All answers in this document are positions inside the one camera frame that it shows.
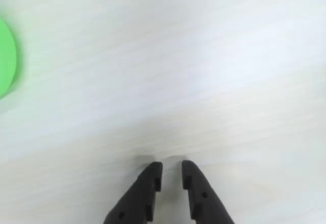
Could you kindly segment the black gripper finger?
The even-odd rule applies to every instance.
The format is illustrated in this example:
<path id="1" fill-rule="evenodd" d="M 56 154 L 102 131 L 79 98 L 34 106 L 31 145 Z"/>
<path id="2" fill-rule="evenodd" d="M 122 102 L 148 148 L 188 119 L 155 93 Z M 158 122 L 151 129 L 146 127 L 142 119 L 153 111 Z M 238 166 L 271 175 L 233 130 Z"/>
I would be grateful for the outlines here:
<path id="1" fill-rule="evenodd" d="M 156 193 L 161 191 L 162 170 L 161 162 L 150 163 L 107 214 L 104 223 L 152 222 Z"/>
<path id="2" fill-rule="evenodd" d="M 222 201 L 199 167 L 182 162 L 182 187 L 187 190 L 191 219 L 198 224 L 234 224 Z"/>

